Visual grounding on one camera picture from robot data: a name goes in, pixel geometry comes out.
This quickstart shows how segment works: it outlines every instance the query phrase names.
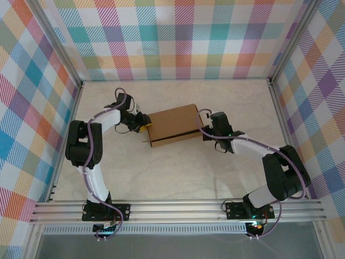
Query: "plaid wallpaper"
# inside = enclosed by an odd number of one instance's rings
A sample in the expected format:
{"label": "plaid wallpaper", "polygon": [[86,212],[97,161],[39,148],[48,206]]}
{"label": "plaid wallpaper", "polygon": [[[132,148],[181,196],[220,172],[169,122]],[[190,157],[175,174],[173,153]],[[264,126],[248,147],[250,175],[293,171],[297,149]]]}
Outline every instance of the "plaid wallpaper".
{"label": "plaid wallpaper", "polygon": [[290,42],[292,36],[293,36],[293,35],[295,34],[295,32],[296,32],[296,27],[297,27],[297,25],[300,23],[300,21],[301,21],[303,15],[304,15],[304,13],[305,13],[305,11],[306,11],[306,9],[307,9],[308,4],[309,4],[311,1],[312,1],[312,0],[303,0],[302,6],[300,7],[300,9],[299,9],[297,15],[295,16],[295,19],[294,19],[294,21],[293,21],[293,23],[292,23],[292,25],[291,25],[291,27],[290,27],[290,29],[289,29],[289,31],[288,31],[288,33],[287,33],[285,39],[284,39],[284,41],[283,41],[283,44],[281,45],[281,47],[280,47],[280,49],[279,49],[279,52],[278,52],[277,56],[275,57],[275,60],[274,60],[274,62],[273,62],[273,65],[272,65],[272,67],[271,67],[271,69],[270,69],[270,72],[268,73],[268,76],[267,76],[267,77],[271,77],[271,76],[272,76],[272,74],[273,74],[275,68],[277,67],[278,62],[280,61],[280,58],[281,58],[282,54],[283,54],[284,51],[286,50],[287,45],[289,44],[289,42]]}
{"label": "plaid wallpaper", "polygon": [[77,88],[24,0],[0,0],[0,258],[19,258]]}
{"label": "plaid wallpaper", "polygon": [[40,2],[83,79],[133,80],[265,78],[308,0]]}
{"label": "plaid wallpaper", "polygon": [[293,142],[345,254],[345,0],[324,0],[277,90]]}

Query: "cardboard box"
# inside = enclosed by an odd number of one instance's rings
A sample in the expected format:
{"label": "cardboard box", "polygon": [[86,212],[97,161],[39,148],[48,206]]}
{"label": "cardboard box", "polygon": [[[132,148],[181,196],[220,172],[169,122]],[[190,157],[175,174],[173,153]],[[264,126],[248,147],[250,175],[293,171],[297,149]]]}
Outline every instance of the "cardboard box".
{"label": "cardboard box", "polygon": [[148,127],[151,147],[201,136],[196,124],[198,108],[190,104],[150,114],[152,125]]}

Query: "purple cable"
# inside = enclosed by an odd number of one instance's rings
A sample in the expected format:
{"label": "purple cable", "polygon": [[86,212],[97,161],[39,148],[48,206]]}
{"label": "purple cable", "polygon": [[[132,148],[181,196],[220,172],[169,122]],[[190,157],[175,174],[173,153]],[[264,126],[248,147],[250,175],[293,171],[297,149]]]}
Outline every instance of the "purple cable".
{"label": "purple cable", "polygon": [[[120,214],[121,221],[120,221],[118,227],[115,229],[114,233],[112,233],[111,235],[109,235],[109,236],[107,237],[107,239],[112,238],[112,237],[119,231],[119,229],[120,229],[120,227],[122,226],[122,223],[123,223],[123,214],[122,214],[122,212],[121,212],[119,209],[115,208],[114,206],[112,206],[112,205],[110,205],[110,204],[105,203],[104,201],[102,201],[100,198],[98,198],[98,197],[94,194],[94,192],[91,190],[91,187],[90,187],[90,185],[89,185],[89,183],[88,183],[88,180],[87,180],[86,167],[87,167],[88,163],[90,163],[91,158],[92,158],[92,155],[93,155],[93,137],[92,137],[92,133],[91,133],[91,123],[92,123],[97,117],[101,116],[102,114],[107,113],[107,112],[110,112],[110,111],[113,111],[113,110],[119,108],[121,105],[123,105],[123,104],[125,103],[125,101],[126,101],[126,96],[127,96],[125,89],[120,88],[120,87],[116,88],[116,90],[115,90],[115,97],[116,97],[116,93],[117,93],[118,90],[122,90],[122,91],[124,92],[124,94],[125,94],[125,97],[124,97],[123,101],[122,101],[120,104],[118,104],[118,105],[116,105],[115,107],[113,107],[113,108],[110,108],[110,109],[108,109],[108,110],[104,110],[104,111],[101,111],[101,112],[97,113],[97,114],[96,114],[93,118],[91,118],[91,119],[88,121],[88,123],[87,123],[87,132],[88,132],[88,137],[89,137],[89,140],[90,140],[90,154],[88,155],[87,160],[86,160],[85,164],[84,164],[83,167],[82,167],[82,172],[83,172],[83,176],[84,176],[85,185],[86,185],[86,188],[87,188],[87,190],[89,191],[89,193],[91,193],[92,197],[94,197],[94,198],[95,198],[97,201],[99,201],[101,204],[103,204],[103,205],[105,205],[105,206],[107,206],[107,207],[109,207],[109,208],[111,208],[111,209],[114,209],[117,213]],[[100,240],[100,237],[98,236],[98,232],[99,232],[99,231],[96,232],[96,237]]]}
{"label": "purple cable", "polygon": [[[266,145],[266,144],[261,143],[261,142],[259,142],[259,141],[257,141],[257,140],[254,140],[254,139],[249,139],[249,138],[244,138],[244,137],[234,137],[234,136],[223,136],[223,137],[222,137],[222,136],[213,136],[213,135],[211,135],[211,134],[205,132],[205,131],[202,129],[202,127],[201,127],[201,125],[200,125],[200,120],[199,120],[200,113],[201,113],[201,112],[204,112],[204,111],[207,111],[207,112],[209,112],[209,113],[212,113],[212,111],[211,111],[210,109],[201,109],[201,110],[199,110],[199,112],[197,113],[197,116],[196,116],[196,124],[198,125],[198,128],[199,128],[199,130],[200,130],[201,133],[203,133],[204,135],[206,135],[206,136],[208,136],[208,137],[210,137],[210,138],[213,138],[213,139],[240,139],[240,140],[246,140],[246,141],[252,142],[252,143],[254,143],[254,144],[256,144],[256,145],[259,145],[259,146],[261,146],[261,147],[265,147],[265,148],[267,148],[267,149],[269,149],[269,150],[271,150],[271,151],[273,151],[273,152],[276,152],[277,154],[281,155],[281,156],[292,166],[292,168],[295,170],[295,172],[296,172],[296,174],[297,174],[297,176],[298,176],[298,179],[300,180],[301,185],[302,185],[302,195],[301,195],[300,197],[291,197],[291,199],[299,200],[299,199],[302,199],[302,198],[304,198],[304,197],[306,196],[307,190],[306,190],[306,185],[305,185],[305,183],[304,183],[303,177],[302,177],[301,173],[298,171],[296,165],[291,161],[290,158],[288,158],[288,157],[287,157],[285,154],[283,154],[280,150],[277,150],[277,149],[275,149],[275,148],[273,148],[273,147],[271,147],[271,146],[269,146],[269,145]],[[279,204],[279,215],[278,215],[278,219],[277,219],[277,221],[274,223],[273,227],[272,227],[268,232],[266,232],[265,234],[260,235],[260,237],[267,236],[269,233],[271,233],[271,232],[275,229],[275,227],[277,226],[279,220],[281,219],[281,215],[282,215],[282,205],[281,205],[281,202],[280,202],[280,201],[275,201],[274,203],[276,203],[276,202],[278,202],[278,204]]]}

